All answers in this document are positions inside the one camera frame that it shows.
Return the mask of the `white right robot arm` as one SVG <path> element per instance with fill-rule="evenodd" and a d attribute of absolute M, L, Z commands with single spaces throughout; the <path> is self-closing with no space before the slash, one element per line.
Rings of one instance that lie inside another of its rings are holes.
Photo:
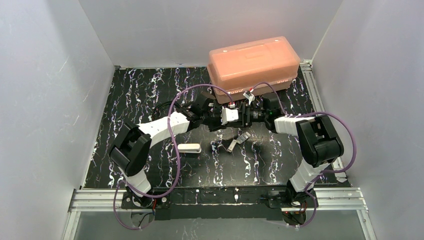
<path fill-rule="evenodd" d="M 295 136 L 302 154 L 302 161 L 285 191 L 269 192 L 268 196 L 287 203 L 303 201 L 312 193 L 314 178 L 344 154 L 344 145 L 328 116 L 288 116 L 283 114 L 280 101 L 272 93 L 264 94 L 262 99 L 259 108 L 250 102 L 241 104 L 238 118 L 241 126 L 264 123 L 273 133 Z"/>

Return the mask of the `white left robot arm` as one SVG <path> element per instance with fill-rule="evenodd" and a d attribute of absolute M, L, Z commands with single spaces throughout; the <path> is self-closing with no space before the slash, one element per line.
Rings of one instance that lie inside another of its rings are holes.
<path fill-rule="evenodd" d="M 123 173 L 125 186 L 134 195 L 162 198 L 178 183 L 181 158 L 179 154 L 176 156 L 176 176 L 169 190 L 153 195 L 144 170 L 151 147 L 166 139 L 171 139 L 175 144 L 177 135 L 190 132 L 200 125 L 206 125 L 214 132 L 226 128 L 230 122 L 238 119 L 238 110 L 233 102 L 229 106 L 221 105 L 207 92 L 200 94 L 194 101 L 183 104 L 174 99 L 165 117 L 139 125 L 124 123 L 108 150 L 108 156 Z"/>

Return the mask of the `white stapler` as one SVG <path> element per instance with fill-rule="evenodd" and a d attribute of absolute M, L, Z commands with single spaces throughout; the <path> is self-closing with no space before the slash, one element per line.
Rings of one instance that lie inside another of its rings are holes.
<path fill-rule="evenodd" d="M 199 143 L 182 143 L 177 145 L 180 153 L 184 154 L 199 154 L 202 151 Z"/>

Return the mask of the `white staples box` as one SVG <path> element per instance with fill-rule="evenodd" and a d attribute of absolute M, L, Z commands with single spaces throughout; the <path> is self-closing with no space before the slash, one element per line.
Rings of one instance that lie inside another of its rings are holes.
<path fill-rule="evenodd" d="M 233 139 L 232 141 L 231 141 L 231 143 L 230 143 L 230 145 L 228 146 L 228 148 L 226 149 L 227 150 L 227 152 L 228 153 L 232 153 L 233 152 L 233 150 L 234 150 L 234 148 L 235 148 L 235 146 L 237 145 L 237 140 L 236 139 Z"/>

